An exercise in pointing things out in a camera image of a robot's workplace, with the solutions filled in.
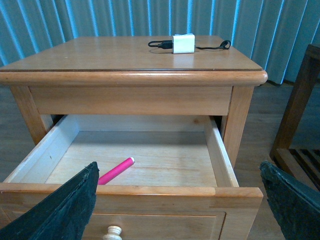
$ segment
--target lower drawer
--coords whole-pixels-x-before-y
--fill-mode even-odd
[[[24,213],[13,212],[11,220]],[[94,213],[82,239],[101,240],[108,231],[106,227],[108,224],[108,226],[121,226],[120,235],[124,240],[218,240],[225,215],[224,212],[217,212],[211,216]]]
[[[258,188],[239,187],[215,122],[208,116],[68,115],[0,183],[0,224],[28,211],[96,161],[103,174],[135,164],[97,187],[83,239],[110,225],[129,239],[246,239]]]

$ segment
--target drawer knob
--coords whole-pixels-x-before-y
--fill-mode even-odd
[[[118,226],[109,226],[108,233],[103,236],[103,240],[122,240],[120,237],[122,229]]]

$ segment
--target blue curtain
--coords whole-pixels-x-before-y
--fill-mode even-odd
[[[319,0],[0,0],[0,66],[82,36],[194,33],[231,40],[281,84],[319,22]]]

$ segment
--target charging cable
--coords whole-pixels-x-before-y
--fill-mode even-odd
[[[173,41],[172,40],[162,40],[162,41],[151,41],[148,43],[148,46],[151,48],[160,48],[160,49],[172,49],[173,48]],[[210,47],[210,46],[206,46],[206,47],[201,47],[201,46],[194,46],[196,49],[200,49],[200,50],[206,50],[206,49],[210,49],[210,50],[217,50],[217,49],[223,49],[223,50],[228,50],[231,46],[231,41],[229,40],[225,40],[223,41],[220,46],[216,46],[216,47]]]

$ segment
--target floor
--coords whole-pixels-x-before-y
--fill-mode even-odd
[[[252,226],[248,240],[284,240],[280,227],[268,206],[259,165],[269,160],[269,151],[285,111],[292,86],[266,83],[253,93],[235,174],[241,187],[259,187],[265,197]],[[320,87],[311,95],[292,145],[319,148]],[[34,147],[15,100],[6,86],[0,85],[0,181],[23,160]]]

